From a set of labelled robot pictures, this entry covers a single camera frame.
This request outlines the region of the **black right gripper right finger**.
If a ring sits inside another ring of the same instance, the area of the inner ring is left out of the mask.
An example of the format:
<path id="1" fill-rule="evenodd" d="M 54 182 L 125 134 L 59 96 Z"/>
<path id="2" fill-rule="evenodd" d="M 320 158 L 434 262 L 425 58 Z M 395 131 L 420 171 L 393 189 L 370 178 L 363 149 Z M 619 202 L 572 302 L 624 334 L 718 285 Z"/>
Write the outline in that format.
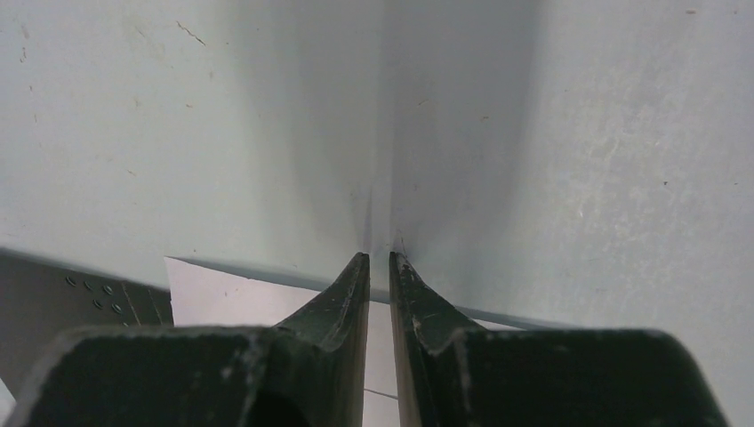
<path id="1" fill-rule="evenodd" d="M 404 426 L 724 426 L 692 355 L 653 329 L 490 330 L 389 256 Z"/>

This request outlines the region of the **white paper sheet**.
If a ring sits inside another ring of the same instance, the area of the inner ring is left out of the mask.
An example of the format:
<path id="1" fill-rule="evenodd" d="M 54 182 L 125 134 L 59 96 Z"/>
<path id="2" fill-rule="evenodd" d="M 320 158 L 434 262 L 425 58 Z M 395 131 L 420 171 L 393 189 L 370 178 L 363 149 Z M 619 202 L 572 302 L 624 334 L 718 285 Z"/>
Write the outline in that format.
<path id="1" fill-rule="evenodd" d="M 273 326 L 319 294 L 325 283 L 235 275 L 198 261 L 165 257 L 176 326 Z M 365 359 L 364 426 L 398 426 L 397 376 L 389 309 L 383 289 L 370 290 Z"/>

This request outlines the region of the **black folder with beige cover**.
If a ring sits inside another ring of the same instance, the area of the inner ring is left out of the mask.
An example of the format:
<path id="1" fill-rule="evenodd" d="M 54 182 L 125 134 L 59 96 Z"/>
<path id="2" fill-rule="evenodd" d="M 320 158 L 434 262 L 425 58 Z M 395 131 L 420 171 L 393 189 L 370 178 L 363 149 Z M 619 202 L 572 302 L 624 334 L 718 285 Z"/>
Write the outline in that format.
<path id="1" fill-rule="evenodd" d="M 64 330 L 172 324 L 168 290 L 1 252 L 1 379 L 12 395 Z"/>

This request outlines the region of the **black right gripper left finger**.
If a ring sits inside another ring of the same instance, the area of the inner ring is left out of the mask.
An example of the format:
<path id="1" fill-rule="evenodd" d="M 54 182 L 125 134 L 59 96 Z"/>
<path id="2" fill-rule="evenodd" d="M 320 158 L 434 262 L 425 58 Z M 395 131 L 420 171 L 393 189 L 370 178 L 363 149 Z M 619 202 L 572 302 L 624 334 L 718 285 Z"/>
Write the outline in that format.
<path id="1" fill-rule="evenodd" d="M 58 333 L 10 426 L 359 426 L 370 261 L 273 326 L 81 326 Z"/>

